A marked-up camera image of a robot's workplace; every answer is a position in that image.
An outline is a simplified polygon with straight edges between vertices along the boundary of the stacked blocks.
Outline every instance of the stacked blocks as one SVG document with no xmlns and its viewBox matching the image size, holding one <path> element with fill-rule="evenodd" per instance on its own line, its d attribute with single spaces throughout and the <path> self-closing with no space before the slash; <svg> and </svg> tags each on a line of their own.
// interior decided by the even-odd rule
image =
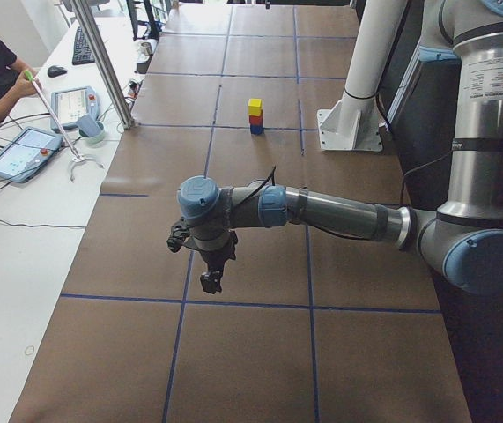
<svg viewBox="0 0 503 423">
<path fill-rule="evenodd" d="M 263 133 L 263 104 L 261 99 L 249 99 L 249 128 L 253 135 L 261 135 Z"/>
</svg>

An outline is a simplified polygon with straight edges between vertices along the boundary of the yellow block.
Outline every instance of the yellow block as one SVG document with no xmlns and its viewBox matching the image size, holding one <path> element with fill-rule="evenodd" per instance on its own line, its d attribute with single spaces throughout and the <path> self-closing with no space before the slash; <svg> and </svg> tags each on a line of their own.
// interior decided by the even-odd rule
<svg viewBox="0 0 503 423">
<path fill-rule="evenodd" d="M 248 112 L 250 116 L 260 116 L 263 112 L 261 99 L 249 99 Z"/>
</svg>

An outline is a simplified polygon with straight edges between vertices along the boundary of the blue block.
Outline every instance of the blue block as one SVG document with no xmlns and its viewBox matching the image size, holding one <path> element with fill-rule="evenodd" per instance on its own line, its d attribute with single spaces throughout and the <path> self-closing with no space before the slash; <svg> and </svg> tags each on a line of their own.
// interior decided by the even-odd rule
<svg viewBox="0 0 503 423">
<path fill-rule="evenodd" d="M 249 125 L 249 128 L 251 129 L 251 133 L 253 135 L 261 135 L 264 131 L 262 125 Z"/>
</svg>

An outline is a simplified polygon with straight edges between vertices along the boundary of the person's hand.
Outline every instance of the person's hand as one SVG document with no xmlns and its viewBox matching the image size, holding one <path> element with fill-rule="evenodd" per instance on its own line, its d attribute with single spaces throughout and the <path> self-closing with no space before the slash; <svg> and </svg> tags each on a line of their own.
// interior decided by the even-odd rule
<svg viewBox="0 0 503 423">
<path fill-rule="evenodd" d="M 41 88 L 40 81 L 36 80 L 36 84 L 38 85 L 39 88 Z M 26 75 L 24 74 L 24 71 L 20 72 L 20 74 L 18 75 L 18 79 L 16 80 L 12 88 L 14 89 L 15 93 L 18 95 L 19 98 L 36 94 L 36 90 L 33 87 L 32 82 L 28 81 Z"/>
</svg>

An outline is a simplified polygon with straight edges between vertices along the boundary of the device screen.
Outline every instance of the device screen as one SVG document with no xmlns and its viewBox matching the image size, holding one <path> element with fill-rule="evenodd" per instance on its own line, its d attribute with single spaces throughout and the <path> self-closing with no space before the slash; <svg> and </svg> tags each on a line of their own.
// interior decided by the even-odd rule
<svg viewBox="0 0 503 423">
<path fill-rule="evenodd" d="M 16 176 L 29 170 L 33 167 L 33 161 L 36 160 L 39 150 L 48 145 L 53 138 L 53 135 L 35 130 L 27 131 L 0 156 L 0 173 Z"/>
<path fill-rule="evenodd" d="M 56 96 L 57 117 L 61 124 L 74 123 L 87 115 L 86 89 L 66 91 Z"/>
</svg>

